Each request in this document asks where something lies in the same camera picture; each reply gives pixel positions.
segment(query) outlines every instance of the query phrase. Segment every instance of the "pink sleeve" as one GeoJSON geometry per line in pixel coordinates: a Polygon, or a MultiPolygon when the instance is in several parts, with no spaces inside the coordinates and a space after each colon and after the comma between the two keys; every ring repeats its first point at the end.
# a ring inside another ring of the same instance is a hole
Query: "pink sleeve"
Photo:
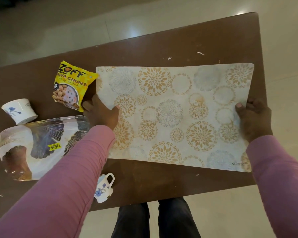
{"type": "Polygon", "coordinates": [[[91,128],[0,219],[0,237],[78,237],[114,140],[107,126],[91,128]]]}
{"type": "Polygon", "coordinates": [[[298,237],[298,162],[270,135],[252,141],[246,152],[276,236],[298,237]]]}

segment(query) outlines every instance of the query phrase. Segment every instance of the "snack packet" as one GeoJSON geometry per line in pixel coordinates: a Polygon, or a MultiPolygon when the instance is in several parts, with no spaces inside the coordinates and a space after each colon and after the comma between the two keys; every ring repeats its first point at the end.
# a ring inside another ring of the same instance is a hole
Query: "snack packet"
{"type": "Polygon", "coordinates": [[[68,108],[83,112],[81,107],[83,97],[88,85],[96,78],[97,73],[88,72],[63,61],[55,78],[52,98],[68,108]]]}

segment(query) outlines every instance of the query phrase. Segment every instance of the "brown table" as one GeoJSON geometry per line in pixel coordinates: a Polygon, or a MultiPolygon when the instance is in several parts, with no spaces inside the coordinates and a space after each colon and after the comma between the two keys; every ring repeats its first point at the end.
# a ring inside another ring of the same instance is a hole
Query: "brown table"
{"type": "MultiPolygon", "coordinates": [[[[95,71],[97,66],[178,67],[221,63],[255,64],[250,95],[266,100],[261,37],[257,13],[199,23],[159,33],[0,68],[0,108],[28,98],[37,120],[80,114],[52,99],[52,87],[62,60],[95,71]]],[[[91,84],[87,98],[95,92],[91,84]]],[[[0,132],[14,126],[0,109],[0,132]]],[[[251,173],[196,168],[134,160],[107,161],[103,173],[115,175],[114,193],[91,210],[253,185],[251,173]]],[[[35,181],[13,181],[0,163],[0,217],[35,181]]]]}

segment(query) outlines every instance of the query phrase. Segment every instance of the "leg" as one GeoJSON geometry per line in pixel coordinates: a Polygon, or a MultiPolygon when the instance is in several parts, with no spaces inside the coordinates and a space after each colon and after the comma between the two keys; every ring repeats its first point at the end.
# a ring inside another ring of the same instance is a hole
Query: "leg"
{"type": "Polygon", "coordinates": [[[149,216],[147,203],[120,207],[111,238],[149,238],[149,216]]]}
{"type": "Polygon", "coordinates": [[[190,208],[183,197],[158,202],[160,238],[201,238],[190,208]]]}

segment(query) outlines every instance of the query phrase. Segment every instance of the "white cup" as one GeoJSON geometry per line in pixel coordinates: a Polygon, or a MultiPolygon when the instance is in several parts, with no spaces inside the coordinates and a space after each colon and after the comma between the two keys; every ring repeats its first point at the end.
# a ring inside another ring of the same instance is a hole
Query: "white cup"
{"type": "Polygon", "coordinates": [[[106,201],[114,191],[112,189],[112,184],[115,180],[115,176],[112,173],[108,173],[107,175],[101,175],[98,178],[96,191],[94,197],[96,198],[98,203],[103,203],[106,201]],[[107,180],[108,176],[112,176],[112,181],[109,183],[107,180]]]}
{"type": "Polygon", "coordinates": [[[37,118],[37,114],[31,108],[30,102],[26,98],[10,101],[1,107],[13,118],[16,125],[26,124],[37,118]]]}

